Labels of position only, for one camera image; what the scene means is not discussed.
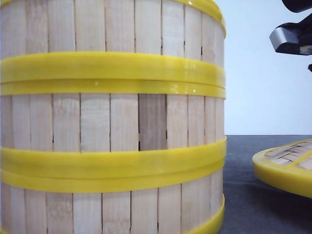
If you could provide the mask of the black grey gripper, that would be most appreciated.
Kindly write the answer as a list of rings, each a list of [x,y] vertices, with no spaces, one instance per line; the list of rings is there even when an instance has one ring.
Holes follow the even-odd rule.
[[[285,7],[299,13],[312,8],[310,0],[283,0]],[[269,36],[277,53],[310,56],[312,54],[312,16],[298,23],[287,22],[276,27]]]

